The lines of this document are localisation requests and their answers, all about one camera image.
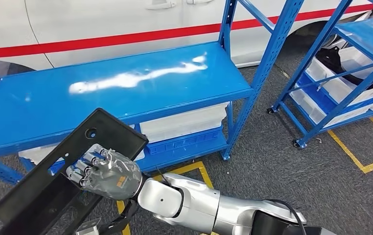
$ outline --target gray carpet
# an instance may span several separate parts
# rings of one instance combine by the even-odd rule
[[[265,113],[306,52],[306,43],[287,40],[231,153],[202,157],[216,189],[246,199],[277,198],[299,209],[309,223],[340,235],[373,235],[373,171],[364,174],[331,138],[322,133],[297,150],[291,144],[300,133],[283,114]],[[255,68],[241,69],[250,79]],[[366,119],[334,130],[363,165],[373,163],[373,123]],[[10,158],[10,165],[17,165]],[[200,179],[196,171],[186,174]],[[0,198],[10,186],[0,182]],[[90,218],[116,216],[115,202],[103,200]],[[197,234],[155,221],[143,210],[130,223],[136,235]]]

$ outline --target robotic arm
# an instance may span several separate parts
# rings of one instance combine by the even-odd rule
[[[177,174],[164,174],[159,182],[142,174],[135,162],[100,145],[83,158],[94,164],[76,164],[68,170],[69,179],[105,197],[137,201],[158,220],[173,226],[220,235],[333,235],[321,227],[306,225],[304,216],[285,202],[223,196],[203,182]],[[84,233],[86,223],[82,227],[77,234],[89,234]]]

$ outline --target white car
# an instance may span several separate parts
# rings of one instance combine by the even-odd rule
[[[285,0],[251,0],[273,22]],[[305,0],[290,33],[319,32],[339,0]],[[0,0],[0,61],[33,70],[107,59],[218,37],[224,0]],[[354,0],[344,19],[373,9]],[[261,59],[270,33],[240,4],[232,60]]]

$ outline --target blue metal shelf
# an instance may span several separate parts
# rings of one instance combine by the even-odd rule
[[[373,19],[338,24],[335,32],[373,60]]]
[[[373,83],[373,72],[364,79],[351,93],[349,93],[341,102],[337,103],[329,93],[324,89],[320,88],[319,85],[322,82],[338,79],[338,77],[345,76],[347,74],[357,72],[363,69],[373,67],[373,63],[366,65],[354,70],[350,70],[335,76],[324,78],[320,81],[314,81],[307,73],[306,68],[308,67],[310,61],[316,55],[316,52],[320,50],[324,41],[333,32],[336,32],[342,38],[344,38],[349,44],[356,47],[366,56],[373,60],[373,19],[351,22],[351,23],[341,23],[337,25],[337,22],[349,7],[352,0],[341,0],[341,3],[335,9],[334,13],[330,17],[329,21],[324,26],[324,29],[318,35],[317,39],[313,43],[312,47],[302,60],[298,69],[292,75],[290,81],[287,83],[286,87],[283,89],[282,93],[279,95],[272,108],[268,110],[269,113],[277,112],[279,107],[283,108],[283,111],[289,115],[290,119],[295,123],[297,128],[302,132],[303,137],[295,140],[294,145],[304,148],[309,139],[315,135],[324,132],[326,130],[339,127],[350,122],[367,118],[373,115],[373,111],[368,110],[366,113],[357,115],[348,120],[342,121],[340,123],[334,124],[329,127],[325,127],[333,118],[338,115],[356,110],[358,108],[365,107],[367,105],[373,104],[373,98],[364,100],[362,102],[350,105],[353,100],[355,100],[363,91],[365,91]],[[290,92],[302,89],[326,114],[326,116],[319,122],[315,123],[308,115],[305,110],[294,101],[289,95]],[[291,110],[285,105],[285,100],[290,97],[291,101],[295,104],[296,108],[302,114],[312,126],[310,130],[306,130],[301,122],[296,118],[296,116],[291,112]]]
[[[230,55],[238,2],[271,33],[250,84]],[[226,0],[217,42],[0,78],[0,156],[60,142],[98,107],[130,125],[242,98],[235,122],[232,102],[227,107],[227,140],[216,138],[155,155],[146,152],[139,164],[154,170],[214,151],[228,160],[302,3],[287,0],[273,24],[249,1]],[[0,163],[0,178],[14,184],[21,177]]]
[[[217,42],[7,76],[0,81],[0,154],[58,141],[96,107],[135,124],[252,92]],[[18,147],[29,140],[36,141]]]

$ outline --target red stripe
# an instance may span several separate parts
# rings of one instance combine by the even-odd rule
[[[373,9],[373,4],[366,4],[360,6],[351,6],[346,10],[346,13],[368,11]],[[332,15],[335,9],[321,10],[321,11],[311,11],[299,13],[296,17],[297,21],[304,21],[310,19],[316,19],[321,17],[329,17]],[[278,20],[278,16],[269,17],[269,19],[275,24]],[[79,39],[55,43],[43,43],[43,44],[33,44],[24,45],[16,47],[0,47],[0,57],[8,56],[19,56],[19,55],[32,55],[41,53],[51,53],[67,50],[78,50],[87,49],[94,47],[106,47],[114,46],[128,43],[138,43],[145,41],[153,41],[159,39],[167,38],[177,38],[184,36],[200,35],[207,33],[215,33],[220,29],[219,23],[184,27],[184,28],[173,28],[165,30],[157,30],[142,33],[131,33],[124,35],[116,35],[109,37],[99,37],[99,38],[88,38]],[[259,27],[261,24],[257,20],[243,20],[235,21],[232,25],[232,30]]]

